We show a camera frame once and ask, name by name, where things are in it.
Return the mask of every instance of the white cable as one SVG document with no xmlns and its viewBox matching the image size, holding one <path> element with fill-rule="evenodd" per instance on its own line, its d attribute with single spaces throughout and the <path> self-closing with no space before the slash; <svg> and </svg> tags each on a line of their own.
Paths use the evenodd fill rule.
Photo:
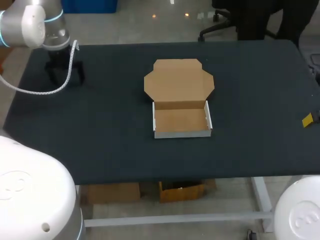
<svg viewBox="0 0 320 240">
<path fill-rule="evenodd" d="M 62 89 L 64 89 L 71 77 L 71 72 L 72 72 L 72 65 L 73 65 L 73 61 L 74 61 L 74 56 L 75 56 L 75 49 L 79 50 L 79 44 L 77 40 L 74 40 L 73 45 L 72 45 L 72 49 L 71 49 L 71 53 L 70 53 L 70 61 L 69 61 L 69 69 L 68 69 L 68 75 L 66 76 L 66 80 L 64 82 L 64 84 L 57 88 L 56 90 L 53 91 L 46 91 L 46 92 L 39 92 L 39 91 L 28 91 L 28 90 L 24 90 L 24 89 L 20 89 L 16 86 L 12 86 L 10 83 L 8 83 L 1 75 L 0 75 L 0 81 L 3 82 L 4 85 L 6 85 L 7 87 L 16 90 L 18 92 L 21 93 L 25 93 L 25 94 L 33 94 L 33 95 L 51 95 L 51 94 L 56 94 L 58 92 L 60 92 Z"/>
</svg>

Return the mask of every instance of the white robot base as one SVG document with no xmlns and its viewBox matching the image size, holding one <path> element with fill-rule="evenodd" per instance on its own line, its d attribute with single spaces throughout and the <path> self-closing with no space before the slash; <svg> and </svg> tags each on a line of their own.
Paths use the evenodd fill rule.
<svg viewBox="0 0 320 240">
<path fill-rule="evenodd" d="M 56 159 L 0 136 L 0 233 L 6 240 L 84 240 L 75 183 Z"/>
</svg>

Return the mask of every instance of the box lid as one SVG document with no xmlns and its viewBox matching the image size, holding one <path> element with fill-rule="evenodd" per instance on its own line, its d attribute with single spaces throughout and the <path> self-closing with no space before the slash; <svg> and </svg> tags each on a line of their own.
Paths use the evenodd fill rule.
<svg viewBox="0 0 320 240">
<path fill-rule="evenodd" d="M 214 78 L 197 59 L 161 59 L 144 77 L 144 91 L 154 102 L 205 101 L 215 89 Z"/>
</svg>

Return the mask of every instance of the chair base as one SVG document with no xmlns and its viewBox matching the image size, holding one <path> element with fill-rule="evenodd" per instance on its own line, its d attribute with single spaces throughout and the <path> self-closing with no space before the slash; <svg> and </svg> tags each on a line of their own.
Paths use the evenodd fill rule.
<svg viewBox="0 0 320 240">
<path fill-rule="evenodd" d="M 237 20 L 234 17 L 232 17 L 231 13 L 227 12 L 227 11 L 219 10 L 219 9 L 215 10 L 215 12 L 214 12 L 214 16 L 213 16 L 214 23 L 219 21 L 219 15 L 224 16 L 226 18 L 226 21 L 202 30 L 199 34 L 198 42 L 205 42 L 204 34 L 236 26 Z M 275 39 L 277 37 L 276 34 L 274 34 L 273 32 L 271 32 L 269 30 L 265 31 L 265 35 L 267 35 L 273 39 Z"/>
</svg>

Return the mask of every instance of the metal table frame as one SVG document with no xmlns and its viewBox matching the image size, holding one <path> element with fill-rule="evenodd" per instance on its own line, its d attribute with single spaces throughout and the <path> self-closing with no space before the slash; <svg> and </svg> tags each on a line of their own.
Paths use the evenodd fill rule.
<svg viewBox="0 0 320 240">
<path fill-rule="evenodd" d="M 301 178 L 301 175 L 293 176 L 283 191 L 285 191 L 290 185 L 292 185 L 296 181 L 299 181 Z M 96 228 L 142 224 L 191 223 L 261 219 L 264 232 L 271 233 L 274 231 L 274 213 L 265 180 L 262 176 L 260 176 L 251 177 L 251 181 L 254 189 L 255 198 L 259 206 L 259 211 L 88 219 L 84 220 L 84 225 L 86 228 Z M 76 189 L 79 192 L 80 186 L 77 185 Z"/>
</svg>

